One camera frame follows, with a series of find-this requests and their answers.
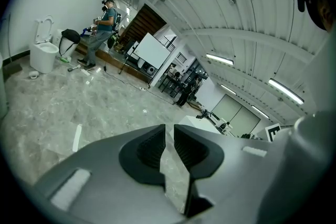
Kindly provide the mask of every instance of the teal t-shirt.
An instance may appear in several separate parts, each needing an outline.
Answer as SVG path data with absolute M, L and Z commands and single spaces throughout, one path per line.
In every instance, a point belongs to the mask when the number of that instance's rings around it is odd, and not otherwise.
M 109 8 L 103 18 L 101 20 L 109 20 L 109 17 L 113 17 L 113 23 L 115 22 L 117 18 L 117 12 L 114 8 Z M 99 24 L 97 27 L 97 30 L 103 30 L 103 31 L 112 31 L 112 25 L 101 25 Z

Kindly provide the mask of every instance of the toilet lid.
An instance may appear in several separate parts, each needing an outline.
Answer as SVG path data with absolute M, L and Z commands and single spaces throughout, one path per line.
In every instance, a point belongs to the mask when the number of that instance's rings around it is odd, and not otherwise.
M 51 39 L 51 28 L 54 20 L 50 15 L 46 16 L 44 20 L 38 20 L 38 26 L 35 37 L 35 44 L 48 42 Z

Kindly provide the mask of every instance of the cap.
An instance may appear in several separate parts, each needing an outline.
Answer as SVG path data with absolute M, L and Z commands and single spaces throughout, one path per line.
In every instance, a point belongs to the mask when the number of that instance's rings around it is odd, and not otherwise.
M 319 11 L 317 8 L 317 0 L 306 0 L 306 6 L 312 21 L 321 29 L 325 30 L 325 27 L 321 21 Z

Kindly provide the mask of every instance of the sneaker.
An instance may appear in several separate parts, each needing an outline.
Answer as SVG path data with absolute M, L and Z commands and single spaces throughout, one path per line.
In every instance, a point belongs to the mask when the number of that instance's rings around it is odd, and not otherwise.
M 84 59 L 77 59 L 77 63 L 80 63 L 82 66 L 87 66 L 88 62 L 84 61 Z
M 93 69 L 93 68 L 95 68 L 96 67 L 96 64 L 95 63 L 90 63 L 90 64 L 88 64 L 86 67 L 85 67 L 85 70 L 91 70 L 91 69 Z

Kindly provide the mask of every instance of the tube light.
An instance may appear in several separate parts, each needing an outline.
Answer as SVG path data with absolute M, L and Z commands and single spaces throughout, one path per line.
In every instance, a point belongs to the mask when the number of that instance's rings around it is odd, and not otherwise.
M 223 84 L 221 84 L 220 86 L 222 86 L 224 89 L 228 90 L 229 92 L 233 93 L 234 95 L 236 95 L 236 93 L 232 90 L 230 90 L 228 87 L 225 87 Z
M 257 109 L 254 105 L 252 106 L 256 111 L 258 111 L 261 115 L 269 119 L 269 116 L 267 116 L 264 112 L 261 112 L 259 109 Z
M 276 80 L 270 79 L 268 81 L 268 83 L 271 84 L 271 85 L 273 85 L 274 87 L 278 88 L 280 91 L 282 91 L 283 93 L 285 93 L 289 97 L 291 97 L 298 104 L 303 104 L 304 103 L 304 100 L 301 97 L 297 96 L 295 93 L 293 93 L 291 90 L 289 90 L 284 85 L 282 85 L 281 83 L 277 82 Z
M 233 65 L 233 61 L 230 60 L 230 59 L 226 59 L 226 58 L 215 56 L 215 55 L 211 55 L 211 54 L 207 54 L 206 56 L 208 58 L 210 58 L 210 59 L 214 59 L 214 60 L 217 60 L 217 61 L 220 61 L 220 62 L 227 63 L 229 65 Z

